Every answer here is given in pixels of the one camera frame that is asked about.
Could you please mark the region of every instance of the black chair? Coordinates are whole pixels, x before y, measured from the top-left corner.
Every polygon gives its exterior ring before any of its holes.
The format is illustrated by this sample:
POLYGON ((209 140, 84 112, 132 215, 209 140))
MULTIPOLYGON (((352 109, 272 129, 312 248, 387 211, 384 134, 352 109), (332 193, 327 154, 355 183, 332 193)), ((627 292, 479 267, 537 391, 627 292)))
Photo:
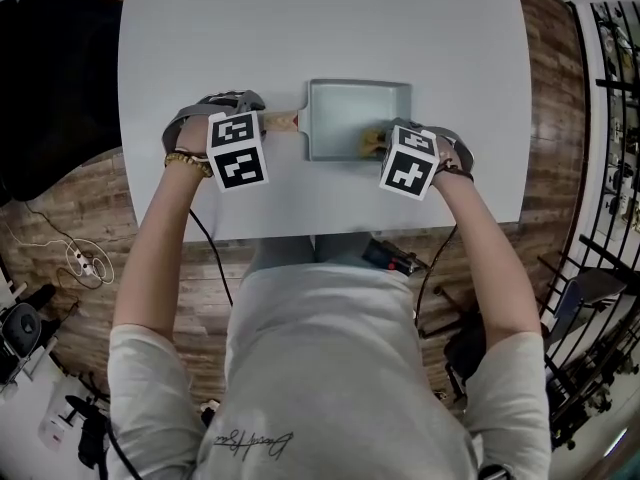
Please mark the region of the black chair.
POLYGON ((567 280, 567 285, 556 305, 556 322, 551 333, 544 340, 545 351, 559 342, 567 333, 584 324, 576 319, 576 313, 584 304, 597 305, 604 299, 622 293, 626 287, 626 283, 597 268, 586 270, 567 280))
POLYGON ((14 199, 121 145, 121 11, 117 0, 0 2, 0 176, 14 199))

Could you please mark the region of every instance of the white table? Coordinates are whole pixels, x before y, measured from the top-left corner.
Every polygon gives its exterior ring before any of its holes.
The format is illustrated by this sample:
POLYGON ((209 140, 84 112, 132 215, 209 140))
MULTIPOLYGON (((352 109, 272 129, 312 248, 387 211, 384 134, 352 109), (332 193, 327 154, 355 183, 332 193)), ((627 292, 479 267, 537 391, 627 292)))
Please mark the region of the white table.
MULTIPOLYGON (((520 0, 125 0, 120 119, 138 221, 179 108, 253 89, 269 110, 293 110, 312 78, 411 83, 413 119, 456 131, 476 155, 476 184, 496 219, 518 220, 531 130, 520 0)), ((378 165, 306 162, 295 134, 270 134, 264 150, 269 184, 200 187, 193 208, 215 239, 453 223, 435 189, 422 203, 379 189, 378 165)), ((185 239, 203 236, 190 224, 185 239)))

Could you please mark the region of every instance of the wooden handle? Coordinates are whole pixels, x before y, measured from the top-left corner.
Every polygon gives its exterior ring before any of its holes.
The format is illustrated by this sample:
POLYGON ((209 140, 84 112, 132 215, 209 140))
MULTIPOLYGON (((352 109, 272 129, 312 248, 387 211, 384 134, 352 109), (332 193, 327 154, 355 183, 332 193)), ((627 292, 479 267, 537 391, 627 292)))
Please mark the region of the wooden handle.
POLYGON ((298 111, 266 112, 262 114, 262 125, 268 132, 297 132, 298 111))

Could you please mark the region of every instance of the wrist strap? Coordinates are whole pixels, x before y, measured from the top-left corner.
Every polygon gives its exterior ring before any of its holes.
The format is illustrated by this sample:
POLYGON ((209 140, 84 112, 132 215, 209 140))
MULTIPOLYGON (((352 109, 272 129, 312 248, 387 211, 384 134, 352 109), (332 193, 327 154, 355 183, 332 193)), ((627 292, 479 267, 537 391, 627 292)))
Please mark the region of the wrist strap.
POLYGON ((211 168, 211 164, 209 164, 209 162, 203 162, 201 158, 179 151, 168 153, 167 156, 164 157, 164 166, 166 167, 171 162, 176 161, 183 162, 187 165, 193 165, 197 169, 200 169, 205 178, 211 178, 213 176, 213 169, 211 168))
POLYGON ((189 151, 186 148, 176 148, 173 150, 174 153, 182 153, 184 155, 190 156, 191 158, 193 158, 194 162, 199 162, 199 163, 209 163, 209 157, 207 156, 206 153, 192 153, 191 151, 189 151))
POLYGON ((465 178, 470 179, 472 183, 475 183, 475 180, 473 179, 473 176, 470 172, 463 171, 457 165, 449 165, 449 162, 450 160, 447 160, 444 163, 440 164, 436 169, 436 174, 445 171, 451 174, 457 174, 458 176, 464 176, 465 178))

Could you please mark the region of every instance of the white cable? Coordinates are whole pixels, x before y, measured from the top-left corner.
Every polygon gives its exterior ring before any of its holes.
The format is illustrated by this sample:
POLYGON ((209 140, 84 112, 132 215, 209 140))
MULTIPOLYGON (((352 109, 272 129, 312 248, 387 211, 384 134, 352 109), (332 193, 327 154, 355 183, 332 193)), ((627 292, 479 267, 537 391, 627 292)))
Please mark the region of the white cable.
MULTIPOLYGON (((1 208, 0 208, 0 212, 2 212, 2 216, 4 217, 4 211, 1 208)), ((92 242, 91 240, 86 240, 84 238, 74 238, 72 242, 67 242, 66 240, 49 240, 47 243, 44 243, 44 244, 23 242, 16 235, 13 234, 12 229, 9 227, 9 224, 7 223, 7 221, 4 218, 3 218, 2 221, 4 222, 5 227, 9 230, 9 233, 11 234, 13 239, 16 242, 18 242, 20 245, 23 245, 25 247, 48 247, 48 246, 50 246, 52 244, 64 244, 64 245, 66 245, 67 248, 65 249, 64 255, 65 255, 65 258, 67 260, 67 266, 69 267, 69 270, 71 270, 73 275, 75 275, 78 278, 82 277, 82 274, 83 274, 84 271, 83 271, 83 269, 81 267, 80 271, 77 272, 71 266, 71 262, 69 261, 69 249, 71 249, 71 251, 74 253, 73 257, 75 258, 75 249, 73 248, 73 243, 83 242, 83 243, 87 243, 87 244, 93 245, 96 249, 98 249, 103 254, 103 256, 105 258, 107 258, 107 261, 109 262, 109 269, 111 270, 111 280, 110 281, 105 281, 105 278, 107 277, 107 268, 105 267, 104 262, 100 258, 93 258, 92 259, 92 261, 91 261, 91 266, 92 266, 91 275, 93 277, 99 279, 103 284, 112 284, 115 281, 116 272, 115 272, 115 270, 113 268, 113 264, 111 263, 111 258, 109 258, 109 255, 97 243, 92 242), (97 263, 100 263, 100 265, 102 265, 102 270, 104 271, 104 275, 100 275, 100 271, 96 267, 97 263)))

